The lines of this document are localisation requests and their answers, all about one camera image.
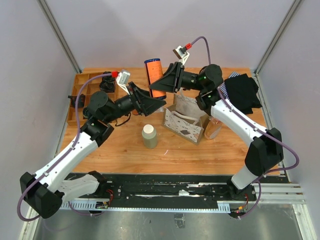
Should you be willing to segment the cream bottle beige cap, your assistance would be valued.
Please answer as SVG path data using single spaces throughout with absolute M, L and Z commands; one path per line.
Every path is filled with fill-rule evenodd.
M 146 148 L 154 149 L 157 146 L 157 131 L 151 124 L 146 124 L 143 127 L 141 134 Z

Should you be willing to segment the beige canvas bag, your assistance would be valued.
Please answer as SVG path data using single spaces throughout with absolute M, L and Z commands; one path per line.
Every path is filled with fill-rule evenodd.
M 164 109 L 163 127 L 195 145 L 203 138 L 208 123 L 209 115 L 182 90 L 173 95 L 173 104 Z

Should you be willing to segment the wooden compartment tray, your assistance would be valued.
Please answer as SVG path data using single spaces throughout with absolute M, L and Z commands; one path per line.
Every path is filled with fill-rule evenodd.
M 88 114 L 86 107 L 90 103 L 90 99 L 92 95 L 96 92 L 102 91 L 108 94 L 109 99 L 113 102 L 117 99 L 118 95 L 118 87 L 116 86 L 116 78 L 112 76 L 103 76 L 98 77 L 88 83 L 82 91 L 81 88 L 91 78 L 102 74 L 108 74 L 109 71 L 105 72 L 93 72 L 93 73 L 79 73 L 76 74 L 74 77 L 74 83 L 72 87 L 71 95 L 68 96 L 70 100 L 69 103 L 69 110 L 67 114 L 67 124 L 69 126 L 76 126 L 77 125 L 77 118 L 76 118 L 76 98 L 79 92 L 80 97 L 78 100 L 78 109 L 77 113 L 79 116 L 79 122 L 81 125 L 85 123 L 88 119 Z

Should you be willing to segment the blue white striped cloth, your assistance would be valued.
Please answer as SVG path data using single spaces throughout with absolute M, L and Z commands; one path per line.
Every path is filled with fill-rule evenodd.
M 229 75 L 229 79 L 230 78 L 235 78 L 237 76 L 240 76 L 240 73 L 234 71 L 232 72 L 230 75 Z M 221 91 L 221 93 L 223 94 L 223 96 L 226 98 L 226 99 L 229 99 L 229 95 L 228 95 L 228 91 L 227 91 L 227 87 L 225 85 L 225 83 L 221 84 L 219 87 L 219 90 Z

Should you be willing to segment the clear bottle pink cap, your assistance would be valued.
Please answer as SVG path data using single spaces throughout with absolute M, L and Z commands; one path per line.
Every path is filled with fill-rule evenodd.
M 211 116 L 204 131 L 204 137 L 208 140 L 214 139 L 219 134 L 222 125 L 221 121 Z

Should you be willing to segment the black garment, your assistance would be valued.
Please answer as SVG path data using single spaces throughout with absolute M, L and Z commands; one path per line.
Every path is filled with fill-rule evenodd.
M 229 101 L 243 114 L 253 113 L 253 109 L 262 107 L 257 97 L 259 87 L 252 77 L 246 73 L 224 81 L 229 96 Z

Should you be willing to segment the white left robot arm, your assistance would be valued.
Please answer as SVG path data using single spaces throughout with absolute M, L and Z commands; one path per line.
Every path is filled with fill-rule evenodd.
M 28 221 L 21 212 L 22 202 L 26 202 L 40 217 L 47 219 L 64 203 L 87 194 L 96 198 L 109 194 L 110 198 L 114 198 L 107 179 L 97 171 L 91 171 L 75 180 L 65 178 L 108 139 L 114 130 L 110 124 L 112 121 L 123 116 L 129 117 L 132 111 L 149 116 L 163 107 L 166 101 L 153 98 L 147 90 L 129 82 L 130 73 L 125 70 L 112 71 L 106 76 L 114 77 L 126 95 L 112 101 L 104 91 L 93 93 L 86 107 L 88 119 L 83 125 L 77 125 L 77 134 L 72 142 L 34 174 L 25 172 L 20 177 L 21 197 L 17 204 L 17 215 L 22 221 Z

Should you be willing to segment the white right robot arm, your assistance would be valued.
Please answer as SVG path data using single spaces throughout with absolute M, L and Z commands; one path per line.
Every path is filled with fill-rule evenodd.
M 244 166 L 227 182 L 226 193 L 232 200 L 240 199 L 245 188 L 265 175 L 283 158 L 282 136 L 276 128 L 267 129 L 238 110 L 219 90 L 224 82 L 222 70 L 209 64 L 198 74 L 185 71 L 191 44 L 178 46 L 173 52 L 178 61 L 169 65 L 163 77 L 150 85 L 151 90 L 176 93 L 180 89 L 196 90 L 198 107 L 209 116 L 221 121 L 248 146 Z

